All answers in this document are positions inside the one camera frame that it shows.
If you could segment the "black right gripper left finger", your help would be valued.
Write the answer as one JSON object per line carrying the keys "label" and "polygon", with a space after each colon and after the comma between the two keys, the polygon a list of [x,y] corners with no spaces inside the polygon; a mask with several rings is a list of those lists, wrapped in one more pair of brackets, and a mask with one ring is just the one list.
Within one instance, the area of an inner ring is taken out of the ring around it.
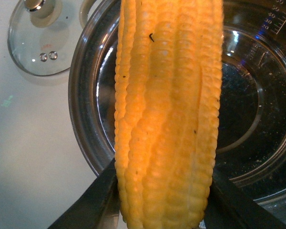
{"label": "black right gripper left finger", "polygon": [[116,229],[120,200],[114,163],[112,160],[83,195],[49,228]]}

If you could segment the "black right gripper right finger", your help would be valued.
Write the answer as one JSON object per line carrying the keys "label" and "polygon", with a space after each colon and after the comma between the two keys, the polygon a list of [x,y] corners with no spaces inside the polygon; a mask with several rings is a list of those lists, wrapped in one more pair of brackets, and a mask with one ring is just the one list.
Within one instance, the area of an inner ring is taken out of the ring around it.
{"label": "black right gripper right finger", "polygon": [[208,229],[286,229],[217,169],[213,172],[204,222]]}

